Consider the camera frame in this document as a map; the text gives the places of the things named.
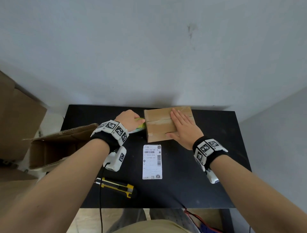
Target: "person's leg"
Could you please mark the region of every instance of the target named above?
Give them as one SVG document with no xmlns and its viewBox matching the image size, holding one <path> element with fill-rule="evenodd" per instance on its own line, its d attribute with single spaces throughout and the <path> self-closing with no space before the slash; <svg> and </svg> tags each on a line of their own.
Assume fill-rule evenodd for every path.
<svg viewBox="0 0 307 233">
<path fill-rule="evenodd" d="M 177 223 L 179 226 L 189 230 L 192 233 L 199 233 L 198 228 L 194 225 L 192 220 L 180 208 L 150 209 L 149 214 L 151 220 L 155 219 L 170 220 L 174 223 Z"/>
<path fill-rule="evenodd" d="M 146 215 L 143 209 L 124 209 L 122 216 L 110 227 L 109 230 L 107 230 L 106 233 L 112 233 L 122 227 L 146 220 Z"/>
</svg>

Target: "barcode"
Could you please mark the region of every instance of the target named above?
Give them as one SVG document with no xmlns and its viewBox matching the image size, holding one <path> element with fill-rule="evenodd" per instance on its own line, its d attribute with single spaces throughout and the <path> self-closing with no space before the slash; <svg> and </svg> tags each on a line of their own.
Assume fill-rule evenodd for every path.
<svg viewBox="0 0 307 233">
<path fill-rule="evenodd" d="M 161 166 L 161 155 L 157 155 L 157 166 Z"/>
</svg>

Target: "black table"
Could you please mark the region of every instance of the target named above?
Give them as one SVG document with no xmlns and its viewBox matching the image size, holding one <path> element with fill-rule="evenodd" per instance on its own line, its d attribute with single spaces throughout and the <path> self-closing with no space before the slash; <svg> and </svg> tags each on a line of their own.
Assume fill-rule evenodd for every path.
<svg viewBox="0 0 307 233">
<path fill-rule="evenodd" d="M 144 117 L 144 109 L 95 105 L 69 105 L 61 130 L 115 119 L 132 109 Z M 235 112 L 192 110 L 204 134 L 219 141 L 232 157 L 251 170 Z M 161 144 L 162 179 L 143 180 L 143 145 Z M 125 196 L 103 188 L 102 208 L 234 208 L 220 183 L 211 184 L 195 162 L 193 152 L 174 140 L 147 143 L 146 131 L 131 134 L 124 144 L 127 154 L 118 172 L 105 170 L 103 176 L 134 185 L 138 197 Z M 81 208 L 99 208 L 99 185 L 93 184 Z"/>
</svg>

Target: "forearm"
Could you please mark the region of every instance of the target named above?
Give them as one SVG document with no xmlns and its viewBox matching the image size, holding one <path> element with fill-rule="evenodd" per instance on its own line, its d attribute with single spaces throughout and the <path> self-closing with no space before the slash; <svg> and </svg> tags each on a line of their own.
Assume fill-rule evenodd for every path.
<svg viewBox="0 0 307 233">
<path fill-rule="evenodd" d="M 255 232 L 306 231 L 301 209 L 230 157 L 217 157 L 210 168 Z"/>
<path fill-rule="evenodd" d="M 3 219 L 23 232 L 66 232 L 109 153 L 109 146 L 93 139 L 40 180 Z"/>
</svg>

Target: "brown cardboard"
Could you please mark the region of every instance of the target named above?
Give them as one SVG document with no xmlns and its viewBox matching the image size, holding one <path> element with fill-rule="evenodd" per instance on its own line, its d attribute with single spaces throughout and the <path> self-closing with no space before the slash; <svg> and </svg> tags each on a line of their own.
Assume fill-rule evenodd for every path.
<svg viewBox="0 0 307 233">
<path fill-rule="evenodd" d="M 165 134 L 177 131 L 170 117 L 172 109 L 173 108 L 144 110 L 148 142 L 170 140 Z M 194 121 L 191 107 L 182 106 L 175 107 L 175 109 L 180 110 Z"/>
<path fill-rule="evenodd" d="M 15 89 L 0 71 L 0 158 L 22 160 L 45 116 L 46 108 Z"/>
<path fill-rule="evenodd" d="M 30 146 L 30 169 L 50 172 L 84 146 L 98 124 L 90 124 L 35 138 Z"/>
<path fill-rule="evenodd" d="M 20 170 L 0 168 L 0 217 L 36 182 L 37 178 L 35 176 Z"/>
</svg>

